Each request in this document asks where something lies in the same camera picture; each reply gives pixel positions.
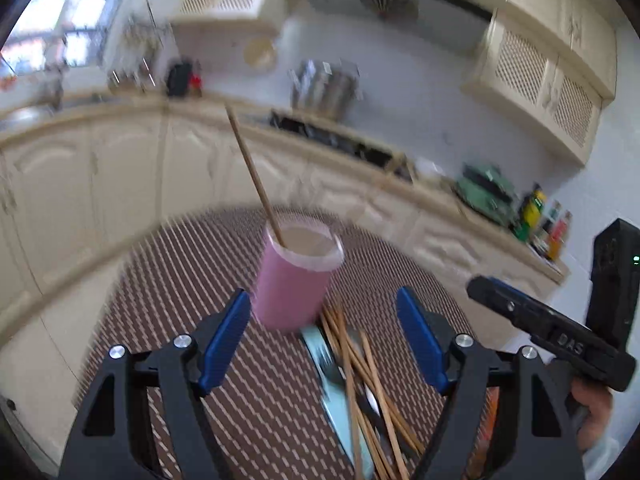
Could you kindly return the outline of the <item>person's right hand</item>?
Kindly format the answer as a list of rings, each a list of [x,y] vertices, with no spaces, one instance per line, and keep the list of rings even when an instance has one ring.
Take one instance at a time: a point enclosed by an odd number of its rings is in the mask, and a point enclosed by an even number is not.
[[[574,377],[570,393],[588,414],[577,431],[578,448],[582,452],[590,450],[604,434],[612,415],[613,397],[605,386],[585,382]]]

